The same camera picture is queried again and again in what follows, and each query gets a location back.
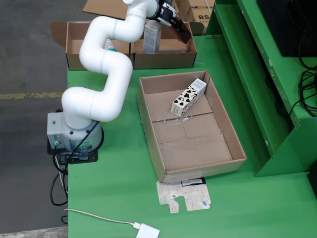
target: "yellow floor line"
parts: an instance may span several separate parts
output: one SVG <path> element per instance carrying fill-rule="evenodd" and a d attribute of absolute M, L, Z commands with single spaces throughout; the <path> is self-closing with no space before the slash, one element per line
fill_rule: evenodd
<path fill-rule="evenodd" d="M 61 98 L 62 94 L 63 94 L 62 92 L 0 94 L 0 100 L 25 99 L 25 98 Z"/>

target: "white carton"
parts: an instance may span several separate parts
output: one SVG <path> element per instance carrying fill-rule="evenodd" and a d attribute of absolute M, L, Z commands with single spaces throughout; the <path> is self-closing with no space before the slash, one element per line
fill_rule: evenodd
<path fill-rule="evenodd" d="M 157 21 L 149 21 L 144 28 L 143 53 L 159 53 L 162 24 Z"/>
<path fill-rule="evenodd" d="M 205 82 L 197 78 L 174 100 L 170 110 L 171 113 L 181 117 L 205 93 L 206 86 Z"/>

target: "cardboard box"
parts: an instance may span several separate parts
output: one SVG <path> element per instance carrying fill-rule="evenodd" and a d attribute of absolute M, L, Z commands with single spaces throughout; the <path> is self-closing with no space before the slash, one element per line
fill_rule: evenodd
<path fill-rule="evenodd" d="M 53 39 L 66 49 L 66 58 L 69 70 L 86 70 L 79 60 L 79 51 L 83 44 L 90 22 L 54 21 L 51 23 Z M 129 56 L 129 43 L 112 40 L 117 52 Z M 134 46 L 131 44 L 131 60 Z"/>
<path fill-rule="evenodd" d="M 195 35 L 206 33 L 215 0 L 208 0 L 207 3 L 208 5 L 205 0 L 176 0 L 175 2 L 179 9 L 179 16 L 191 23 Z"/>
<path fill-rule="evenodd" d="M 175 31 L 163 25 L 159 46 L 159 54 L 143 53 L 143 38 L 134 43 L 134 68 L 192 68 L 195 63 L 197 49 L 194 38 L 184 44 L 178 40 Z"/>
<path fill-rule="evenodd" d="M 212 9 L 215 0 L 208 0 Z M 174 0 L 173 7 L 177 15 L 183 20 L 190 23 L 193 35 L 203 35 L 208 26 L 207 22 L 194 22 L 190 19 L 190 8 L 198 6 L 207 7 L 205 0 Z M 110 16 L 118 19 L 125 19 L 128 6 L 122 0 L 87 0 L 83 9 L 84 12 L 98 15 Z"/>
<path fill-rule="evenodd" d="M 205 94 L 183 117 L 170 103 L 196 78 Z M 207 71 L 140 78 L 137 94 L 151 160 L 160 182 L 237 170 L 246 160 L 238 136 Z"/>

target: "concrete floor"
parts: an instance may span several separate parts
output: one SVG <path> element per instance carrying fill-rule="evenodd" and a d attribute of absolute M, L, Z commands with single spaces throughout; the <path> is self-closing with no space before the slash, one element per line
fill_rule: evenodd
<path fill-rule="evenodd" d="M 50 203 L 56 170 L 46 153 L 47 113 L 61 108 L 60 98 L 4 98 L 66 89 L 65 51 L 50 22 L 92 20 L 85 2 L 0 1 L 0 234 L 63 225 L 64 207 Z M 65 199 L 60 183 L 54 192 L 57 202 Z"/>

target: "green workbench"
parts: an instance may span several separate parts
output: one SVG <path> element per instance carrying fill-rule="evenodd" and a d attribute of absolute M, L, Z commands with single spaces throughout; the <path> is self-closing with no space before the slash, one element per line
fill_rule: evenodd
<path fill-rule="evenodd" d="M 197 36 L 194 68 L 134 70 L 122 113 L 102 123 L 105 141 L 96 163 L 70 165 L 68 208 L 160 229 L 161 238 L 316 237 L 317 200 L 305 173 L 257 178 L 254 166 L 269 157 L 244 86 L 222 34 Z M 136 92 L 140 76 L 208 70 L 248 160 L 237 172 L 207 178 L 211 208 L 180 212 L 160 206 Z M 102 90 L 104 75 L 69 71 L 68 86 Z M 69 238 L 135 237 L 130 225 L 69 212 Z"/>

